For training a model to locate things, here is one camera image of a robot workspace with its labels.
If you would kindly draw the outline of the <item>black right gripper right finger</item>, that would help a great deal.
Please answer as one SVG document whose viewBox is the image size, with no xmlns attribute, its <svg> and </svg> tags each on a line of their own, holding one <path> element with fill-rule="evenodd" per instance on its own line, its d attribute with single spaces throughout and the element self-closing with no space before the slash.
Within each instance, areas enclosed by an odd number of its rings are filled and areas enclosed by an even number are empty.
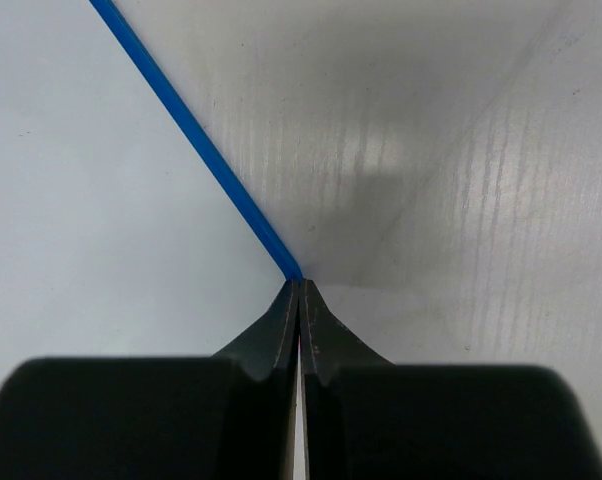
<svg viewBox="0 0 602 480">
<path fill-rule="evenodd" d="M 397 365 L 299 288 L 312 479 L 602 479 L 576 396 L 532 365 Z"/>
</svg>

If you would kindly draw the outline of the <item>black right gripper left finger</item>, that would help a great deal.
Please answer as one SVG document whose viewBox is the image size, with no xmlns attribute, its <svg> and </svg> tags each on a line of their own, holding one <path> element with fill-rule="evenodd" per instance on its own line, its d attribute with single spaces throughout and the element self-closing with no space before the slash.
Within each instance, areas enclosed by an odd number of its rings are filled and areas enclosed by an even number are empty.
<svg viewBox="0 0 602 480">
<path fill-rule="evenodd" d="M 299 285 L 203 357 L 57 357 L 0 389 L 0 479 L 288 479 Z"/>
</svg>

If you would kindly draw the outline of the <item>blue-framed small whiteboard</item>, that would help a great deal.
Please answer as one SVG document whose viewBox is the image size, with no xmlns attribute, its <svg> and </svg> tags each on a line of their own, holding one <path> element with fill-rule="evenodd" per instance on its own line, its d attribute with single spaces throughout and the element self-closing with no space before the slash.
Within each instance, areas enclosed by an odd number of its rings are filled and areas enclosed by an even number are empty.
<svg viewBox="0 0 602 480">
<path fill-rule="evenodd" d="M 95 8 L 0 1 L 0 389 L 57 357 L 207 357 L 285 278 Z"/>
</svg>

